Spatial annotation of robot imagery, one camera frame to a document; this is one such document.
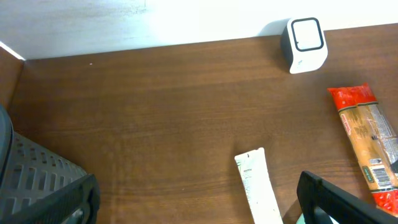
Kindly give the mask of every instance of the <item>orange package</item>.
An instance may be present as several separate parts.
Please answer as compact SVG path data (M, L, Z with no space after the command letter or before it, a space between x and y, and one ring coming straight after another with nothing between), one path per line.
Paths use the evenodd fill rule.
M329 88L379 208L398 217L398 139L367 83Z

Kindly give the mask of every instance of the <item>brown wooden surface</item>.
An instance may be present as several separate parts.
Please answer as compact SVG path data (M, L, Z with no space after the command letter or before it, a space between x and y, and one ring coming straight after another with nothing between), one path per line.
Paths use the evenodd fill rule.
M23 62L0 47L0 104L6 108L11 102Z
M11 117L96 175L98 223L252 223L233 157L261 146L295 223L303 170L373 202L326 89L368 82L398 127L397 36L328 31L324 66L296 75L278 36L28 61Z

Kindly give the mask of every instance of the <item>gray plastic basket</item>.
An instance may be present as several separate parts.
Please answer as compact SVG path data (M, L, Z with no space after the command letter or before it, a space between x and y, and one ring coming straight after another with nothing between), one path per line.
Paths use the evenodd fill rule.
M0 105L0 220L86 175L74 163L15 133Z

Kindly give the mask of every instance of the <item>black object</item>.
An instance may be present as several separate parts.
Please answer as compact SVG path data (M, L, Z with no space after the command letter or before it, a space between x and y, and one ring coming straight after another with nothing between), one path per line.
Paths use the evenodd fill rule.
M306 224L398 223L398 218L364 203L317 175L303 171L298 181L297 197Z
M100 208L100 189L93 174L68 184L26 209L4 217L0 224L34 223L59 224L69 223L95 224Z

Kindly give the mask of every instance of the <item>small white device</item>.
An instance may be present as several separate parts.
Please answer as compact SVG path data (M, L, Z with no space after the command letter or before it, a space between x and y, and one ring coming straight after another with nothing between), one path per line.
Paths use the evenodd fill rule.
M280 38L280 47L291 74L317 70L328 56L323 29L313 17L290 19Z

